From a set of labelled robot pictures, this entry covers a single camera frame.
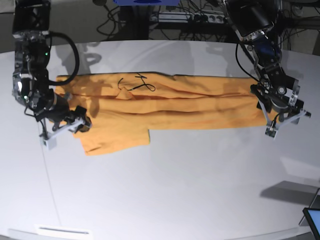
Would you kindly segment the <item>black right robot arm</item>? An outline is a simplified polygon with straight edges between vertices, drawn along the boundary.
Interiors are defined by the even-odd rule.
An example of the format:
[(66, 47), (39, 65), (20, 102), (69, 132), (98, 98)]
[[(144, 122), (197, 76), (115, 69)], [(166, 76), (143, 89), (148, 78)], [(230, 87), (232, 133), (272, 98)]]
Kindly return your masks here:
[[(71, 132), (87, 132), (92, 126), (87, 109), (70, 109), (70, 93), (61, 96), (52, 87), (62, 87), (75, 79), (80, 56), (72, 39), (64, 33), (50, 31), (51, 2), (49, 0), (16, 0), (12, 35), (15, 39), (12, 94), (15, 100), (31, 110), (30, 115), (41, 124), (41, 143), (51, 150), (57, 136)], [(72, 48), (75, 66), (63, 81), (51, 81), (47, 66), (51, 57), (52, 39), (61, 38)]]

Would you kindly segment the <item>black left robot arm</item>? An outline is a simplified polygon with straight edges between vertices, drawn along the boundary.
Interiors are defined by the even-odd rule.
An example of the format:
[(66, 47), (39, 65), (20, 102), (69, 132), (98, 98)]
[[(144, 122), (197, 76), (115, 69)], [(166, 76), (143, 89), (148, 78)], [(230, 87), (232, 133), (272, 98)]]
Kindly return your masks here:
[(275, 138), (287, 124), (298, 124), (301, 117), (311, 117), (298, 98), (299, 81), (287, 75), (282, 66), (282, 50), (267, 34), (274, 28), (262, 5), (254, 0), (222, 0), (220, 2), (227, 23), (239, 42), (236, 48), (253, 64), (256, 84), (250, 91), (257, 99), (257, 108), (266, 119), (265, 135)]

